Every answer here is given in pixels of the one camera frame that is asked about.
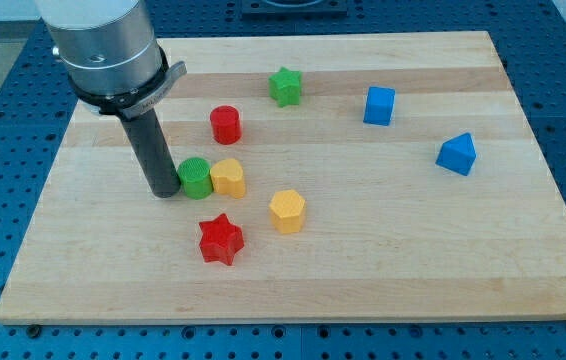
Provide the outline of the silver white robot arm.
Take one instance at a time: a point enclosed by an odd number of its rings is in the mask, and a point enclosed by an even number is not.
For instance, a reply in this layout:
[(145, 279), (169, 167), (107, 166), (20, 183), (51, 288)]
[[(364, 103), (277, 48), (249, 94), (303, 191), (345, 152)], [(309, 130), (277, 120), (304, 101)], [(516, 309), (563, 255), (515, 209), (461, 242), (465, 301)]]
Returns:
[(170, 65), (143, 0), (36, 0), (77, 96), (104, 115), (152, 110), (187, 73)]

